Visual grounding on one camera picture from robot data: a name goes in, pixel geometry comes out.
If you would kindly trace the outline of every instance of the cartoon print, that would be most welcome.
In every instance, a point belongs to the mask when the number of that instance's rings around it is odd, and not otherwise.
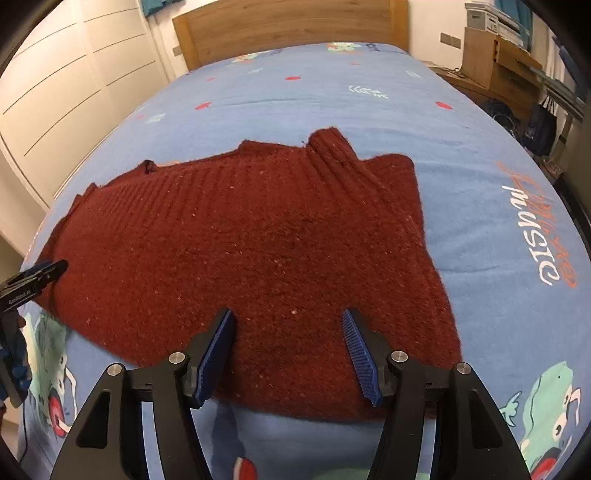
[[[328,47],[329,51],[344,52],[355,51],[355,49],[359,48],[361,45],[357,45],[356,43],[348,41],[335,41],[332,43],[327,43],[326,46]]]
[[[30,386],[33,409],[45,431],[51,427],[56,436],[63,438],[78,415],[76,379],[67,367],[68,329],[45,311],[41,311],[34,327],[29,313],[25,315],[25,320],[27,325],[22,332],[27,341],[27,355],[33,373]],[[64,408],[66,400],[72,402],[71,416]]]
[[[232,60],[232,63],[238,63],[240,61],[248,61],[257,58],[261,53],[267,53],[269,50],[257,51],[254,53],[248,53],[246,55],[239,55]]]
[[[159,113],[158,115],[154,115],[153,117],[151,117],[146,123],[154,124],[156,122],[160,122],[165,116],[166,113]]]
[[[521,392],[514,394],[500,409],[511,427],[515,426],[513,418],[517,415],[520,395]],[[567,422],[569,419],[572,421],[570,407],[575,401],[574,424],[577,426],[581,389],[573,390],[573,371],[566,362],[551,366],[534,382],[524,404],[522,419],[525,433],[519,442],[532,480],[546,478],[571,444],[572,435],[567,440],[562,436]]]
[[[374,97],[378,98],[388,98],[385,93],[380,92],[379,90],[372,90],[371,88],[361,88],[359,85],[357,87],[353,87],[353,85],[349,85],[349,91],[352,93],[365,93],[367,95],[373,95]]]

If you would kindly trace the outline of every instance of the blue cloth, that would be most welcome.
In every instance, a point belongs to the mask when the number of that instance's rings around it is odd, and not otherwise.
[[[495,5],[499,10],[502,10],[519,23],[523,45],[527,51],[531,51],[533,19],[530,8],[521,0],[495,0]]]
[[[301,145],[331,125],[359,158],[412,159],[427,249],[452,305],[462,357],[491,392],[530,470],[553,456],[550,480],[591,418],[584,390],[591,384],[591,262],[566,208],[524,149],[396,47],[291,47],[179,78],[85,161],[51,208],[24,267],[91,182],[105,184],[145,159],[162,164],[224,153],[244,139]],[[77,409],[118,359],[35,304],[23,314],[36,372],[25,404],[24,465],[40,480],[48,478]],[[151,410],[144,408],[146,451],[151,478],[160,480]],[[297,420],[213,400],[193,419],[215,480],[227,479],[238,457],[254,465],[259,480],[365,480],[381,432],[380,422]],[[421,473],[429,470],[433,435],[428,421]]]
[[[180,2],[180,0],[142,0],[142,12],[147,17],[175,2]]]

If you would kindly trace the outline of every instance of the wall switch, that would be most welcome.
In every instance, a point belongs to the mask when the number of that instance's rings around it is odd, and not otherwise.
[[[441,43],[445,43],[445,45],[450,45],[454,48],[462,48],[462,41],[459,38],[452,37],[443,32],[441,32]]]

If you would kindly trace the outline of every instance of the red sweater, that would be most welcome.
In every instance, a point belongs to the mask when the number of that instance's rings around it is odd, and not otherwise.
[[[381,415],[362,397],[343,341],[350,306],[396,349],[440,367],[460,360],[411,160],[359,161],[334,128],[303,147],[244,141],[93,184],[56,226],[46,258],[70,267],[40,304],[140,366],[230,307],[238,332],[216,395],[254,410]]]

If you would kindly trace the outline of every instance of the black bag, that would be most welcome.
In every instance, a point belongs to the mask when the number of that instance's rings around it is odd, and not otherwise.
[[[547,157],[556,139],[556,116],[552,110],[556,104],[546,97],[541,105],[534,105],[531,109],[530,121],[521,138],[521,144],[534,155]]]

